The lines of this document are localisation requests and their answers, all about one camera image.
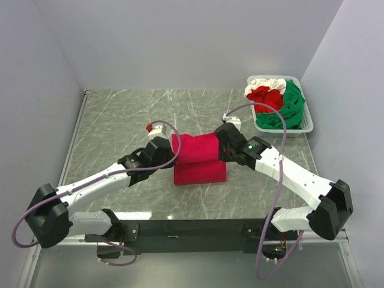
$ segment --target white plastic basket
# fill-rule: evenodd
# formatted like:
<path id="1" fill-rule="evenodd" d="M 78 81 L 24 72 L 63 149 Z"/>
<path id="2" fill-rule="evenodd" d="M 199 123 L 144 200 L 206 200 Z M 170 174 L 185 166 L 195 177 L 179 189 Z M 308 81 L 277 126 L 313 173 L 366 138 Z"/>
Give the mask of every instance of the white plastic basket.
<path id="1" fill-rule="evenodd" d="M 279 79 L 284 78 L 286 81 L 292 80 L 294 84 L 300 89 L 302 97 L 304 97 L 304 93 L 301 89 L 300 82 L 297 78 L 290 77 L 290 76 L 281 76 L 281 75 L 257 75 L 257 76 L 250 76 L 248 77 L 248 85 L 251 83 L 251 81 L 255 78 L 264 78 L 264 79 Z M 256 124 L 256 114 L 254 112 L 254 106 L 250 106 L 252 115 L 253 115 L 253 122 L 256 127 L 256 134 L 260 137 L 282 137 L 284 132 L 283 130 L 279 129 L 263 129 L 257 126 Z M 288 129 L 287 130 L 287 137 L 296 137 L 300 135 L 301 133 L 308 133 L 313 130 L 313 122 L 310 115 L 310 111 L 308 109 L 307 102 L 304 103 L 304 113 L 302 116 L 302 122 L 301 122 L 301 129 L 300 130 L 294 130 L 294 129 Z"/>

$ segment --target folded red towel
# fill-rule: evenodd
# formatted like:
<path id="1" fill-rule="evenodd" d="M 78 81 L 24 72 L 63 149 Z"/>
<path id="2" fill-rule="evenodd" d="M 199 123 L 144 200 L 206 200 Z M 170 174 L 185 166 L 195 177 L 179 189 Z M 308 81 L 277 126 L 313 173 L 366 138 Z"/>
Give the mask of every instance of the folded red towel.
<path id="1" fill-rule="evenodd" d="M 218 160 L 218 140 L 215 134 L 180 135 L 181 151 L 173 168 L 175 185 L 225 182 L 227 165 Z M 179 143 L 172 135 L 172 148 L 176 152 Z"/>

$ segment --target cable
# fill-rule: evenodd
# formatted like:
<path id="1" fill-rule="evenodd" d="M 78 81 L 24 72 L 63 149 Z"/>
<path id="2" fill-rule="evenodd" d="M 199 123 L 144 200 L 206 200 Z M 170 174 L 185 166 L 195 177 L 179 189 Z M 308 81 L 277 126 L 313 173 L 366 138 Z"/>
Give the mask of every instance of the cable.
<path id="1" fill-rule="evenodd" d="M 264 107 L 267 107 L 267 108 L 271 109 L 280 118 L 281 123 L 283 124 L 284 134 L 283 134 L 283 139 L 281 141 L 281 146 L 280 146 L 280 149 L 279 149 L 279 152 L 278 152 L 279 156 L 281 156 L 283 154 L 283 152 L 284 152 L 284 147 L 285 147 L 286 140 L 287 140 L 287 125 L 286 125 L 286 122 L 285 122 L 284 118 L 282 117 L 282 115 L 276 109 L 274 109 L 270 105 L 267 105 L 267 104 L 264 104 L 264 103 L 251 102 L 251 103 L 247 103 L 247 104 L 244 104 L 244 105 L 240 105 L 240 106 L 232 109 L 231 111 L 227 112 L 227 116 L 229 116 L 233 112 L 235 112 L 235 111 L 237 111 L 240 108 L 243 108 L 245 106 L 256 106 L 256 105 L 264 106 Z M 300 231 L 299 232 L 298 238 L 295 241 L 295 243 L 289 249 L 287 254 L 282 259 L 279 260 L 277 266 L 271 272 L 269 272 L 268 274 L 266 274 L 264 276 L 260 275 L 260 273 L 259 273 L 260 260 L 261 260 L 261 257 L 262 257 L 262 248 L 263 248 L 263 244 L 264 244 L 264 239 L 265 239 L 266 231 L 268 229 L 269 222 L 271 222 L 271 218 L 272 218 L 274 209 L 276 207 L 277 200 L 278 200 L 278 198 L 280 196 L 280 193 L 281 193 L 281 189 L 283 188 L 284 171 L 283 171 L 283 158 L 282 157 L 279 157 L 279 162 L 278 163 L 279 163 L 279 180 L 278 180 L 277 193 L 276 193 L 275 199 L 274 199 L 274 201 L 272 203 L 271 210 L 269 211 L 269 213 L 268 213 L 268 215 L 267 215 L 267 217 L 265 219 L 265 223 L 264 223 L 264 226 L 263 226 L 263 230 L 262 230 L 262 234 L 261 234 L 261 237 L 260 237 L 260 242 L 259 242 L 259 246 L 257 248 L 257 254 L 256 254 L 256 264 L 255 264 L 256 267 L 255 267 L 255 269 L 256 269 L 256 275 L 257 275 L 258 279 L 260 279 L 260 280 L 268 279 L 269 277 L 271 277 L 282 266 L 282 264 L 291 255 L 292 251 L 297 247 L 297 245 L 299 244 L 299 241 L 301 240 L 301 237 L 302 237 L 302 235 L 304 233 L 304 231 Z"/>
<path id="2" fill-rule="evenodd" d="M 16 239 L 16 232 L 17 232 L 17 230 L 18 230 L 20 224 L 22 223 L 22 221 L 25 220 L 25 218 L 26 218 L 30 213 L 34 212 L 35 210 L 37 210 L 37 209 L 40 208 L 41 206 L 43 206 L 43 205 L 45 205 L 45 204 L 47 204 L 47 203 L 49 203 L 49 202 L 51 202 L 51 201 L 54 201 L 54 200 L 56 200 L 56 199 L 59 199 L 59 198 L 61 198 L 61 197 L 63 197 L 63 196 L 69 195 L 69 194 L 71 194 L 71 193 L 73 193 L 73 192 L 79 191 L 79 190 L 81 190 L 81 189 L 83 189 L 83 188 L 85 188 L 85 187 L 88 187 L 88 186 L 90 186 L 90 185 L 92 185 L 92 184 L 94 184 L 94 183 L 96 183 L 96 182 L 98 182 L 98 181 L 100 181 L 100 180 L 106 179 L 106 178 L 108 178 L 108 177 L 110 177 L 110 176 L 113 176 L 113 175 L 116 175 L 116 174 L 127 173 L 127 172 L 139 172 L 139 171 L 152 171 L 152 170 L 158 170 L 158 169 L 164 168 L 164 167 L 168 166 L 169 164 L 171 164 L 172 162 L 174 162 L 174 161 L 178 158 L 178 156 L 179 156 L 179 154 L 180 154 L 180 151 L 181 151 L 181 139 L 180 139 L 180 134 L 178 133 L 178 131 L 176 130 L 176 128 L 175 128 L 171 123 L 169 123 L 169 122 L 167 122 L 167 121 L 164 121 L 164 120 L 157 120 L 157 121 L 153 121 L 153 122 L 151 122 L 150 124 L 152 125 L 152 124 L 155 124 L 155 123 L 163 123 L 163 124 L 168 125 L 168 126 L 173 130 L 173 132 L 175 132 L 175 134 L 176 134 L 176 137 L 177 137 L 178 142 L 179 142 L 179 149 L 178 149 L 178 151 L 176 152 L 175 156 L 172 157 L 171 160 L 169 160 L 168 162 L 166 162 L 166 163 L 164 163 L 164 164 L 155 166 L 155 167 L 131 168 L 131 169 L 121 169 L 121 170 L 113 171 L 113 172 L 110 172 L 108 175 L 102 175 L 102 176 L 99 176 L 99 177 L 97 177 L 97 178 L 95 178 L 95 179 L 92 179 L 92 180 L 90 180 L 90 181 L 88 181 L 88 182 L 82 184 L 82 185 L 79 185 L 79 186 L 77 186 L 77 187 L 74 187 L 74 188 L 72 189 L 72 191 L 65 191 L 65 192 L 63 192 L 63 193 L 60 193 L 60 194 L 55 195 L 55 196 L 52 196 L 52 197 L 50 197 L 50 198 L 48 198 L 48 199 L 46 199 L 46 200 L 43 200 L 43 201 L 37 203 L 36 205 L 30 207 L 27 211 L 25 211 L 25 212 L 23 213 L 23 215 L 19 218 L 19 220 L 16 222 L 16 225 L 13 227 L 13 230 L 12 230 L 12 243 L 13 243 L 15 246 L 19 247 L 19 248 L 31 248 L 31 247 L 33 247 L 33 246 L 35 246 L 35 245 L 38 244 L 38 242 L 33 242 L 33 243 L 31 243 L 31 244 L 21 244 L 21 243 Z M 119 248 L 125 249 L 125 250 L 127 250 L 127 251 L 129 251 L 129 252 L 131 252 L 131 253 L 134 254 L 134 259 L 133 259 L 132 261 L 128 262 L 128 263 L 124 263 L 124 264 L 114 264 L 114 263 L 109 263 L 110 265 L 112 265 L 112 266 L 125 266 L 125 265 L 132 264 L 134 261 L 136 261 L 136 259 L 137 259 L 137 254 L 134 252 L 134 250 L 132 250 L 132 249 L 130 249 L 130 248 L 128 248 L 128 247 L 125 247 L 125 246 L 116 245 L 116 244 L 114 244 L 114 243 L 112 243 L 112 242 L 109 242 L 109 241 L 105 240 L 105 239 L 102 238 L 102 237 L 100 237 L 100 238 L 102 239 L 103 242 L 105 242 L 105 243 L 107 243 L 107 244 L 109 244 L 109 245 L 112 245 L 112 246 L 114 246 L 114 247 L 119 247 Z"/>
<path id="3" fill-rule="evenodd" d="M 106 261 L 106 260 L 104 260 L 104 259 L 100 259 L 100 262 L 103 262 L 103 263 L 105 263 L 106 265 L 110 265 L 110 266 L 127 266 L 127 265 L 131 265 L 131 264 L 133 264 L 135 261 L 136 261 L 136 259 L 137 259 L 137 254 L 136 254 L 136 252 L 133 250 L 133 249 L 131 249 L 131 248 L 129 248 L 129 247 L 127 247 L 127 246 L 124 246 L 124 245 L 117 245 L 117 244 L 115 244 L 115 243 L 112 243 L 112 242 L 110 242 L 110 241 L 108 241 L 108 240 L 105 240 L 103 237 L 101 237 L 100 235 L 96 235 L 101 241 L 103 241 L 104 243 L 107 243 L 108 245 L 111 245 L 111 246 L 114 246 L 114 247 L 116 247 L 116 248 L 120 248 L 120 249 L 124 249 L 125 251 L 128 251 L 129 253 L 131 253 L 133 256 L 134 256 L 134 258 L 131 260 L 131 261 L 129 261 L 129 262 L 127 262 L 127 263 L 112 263 L 112 262 L 108 262 L 108 261 Z"/>

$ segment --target gray marble tabletop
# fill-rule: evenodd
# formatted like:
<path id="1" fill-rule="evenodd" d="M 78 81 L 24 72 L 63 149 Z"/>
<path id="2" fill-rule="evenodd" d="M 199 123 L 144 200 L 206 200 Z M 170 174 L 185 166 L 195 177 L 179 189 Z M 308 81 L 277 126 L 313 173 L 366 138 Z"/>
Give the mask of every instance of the gray marble tabletop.
<path id="1" fill-rule="evenodd" d="M 163 119 L 180 133 L 199 135 L 221 125 L 224 112 L 248 100 L 240 89 L 92 90 L 88 91 L 81 122 L 67 165 L 65 184 L 97 173 L 123 155 L 145 146 L 148 122 Z M 255 127 L 249 107 L 236 112 L 246 138 Z M 280 138 L 267 138 L 279 147 Z M 289 138 L 285 153 L 315 173 L 304 134 Z M 277 182 L 235 163 L 227 165 L 227 182 L 175 186 L 173 169 L 159 170 L 147 181 L 100 198 L 84 211 L 110 208 L 136 212 L 151 219 L 264 218 L 276 194 Z M 278 205 L 300 207 L 304 201 L 284 189 Z"/>

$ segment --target red object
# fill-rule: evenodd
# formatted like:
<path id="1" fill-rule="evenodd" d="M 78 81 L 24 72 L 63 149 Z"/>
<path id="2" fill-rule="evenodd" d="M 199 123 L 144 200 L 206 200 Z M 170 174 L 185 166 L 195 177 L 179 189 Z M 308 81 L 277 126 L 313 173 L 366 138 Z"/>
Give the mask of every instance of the red object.
<path id="1" fill-rule="evenodd" d="M 152 126 L 152 124 L 148 124 L 148 125 L 145 127 L 145 129 L 146 129 L 148 132 L 151 132 L 153 128 L 154 128 L 154 127 Z"/>
<path id="2" fill-rule="evenodd" d="M 181 151 L 173 167 L 175 185 L 201 184 L 227 181 L 227 164 L 218 160 L 218 140 L 215 134 L 180 135 Z M 172 148 L 179 149 L 176 135 L 172 135 Z"/>
<path id="3" fill-rule="evenodd" d="M 270 88 L 267 86 L 260 86 L 256 90 L 252 90 L 252 92 L 247 95 L 247 98 L 251 101 L 261 102 L 270 105 L 276 110 L 280 110 L 284 105 L 283 96 L 280 94 L 279 90 L 269 89 Z M 260 112 L 273 112 L 271 109 L 261 105 L 255 105 L 253 107 L 256 114 Z"/>

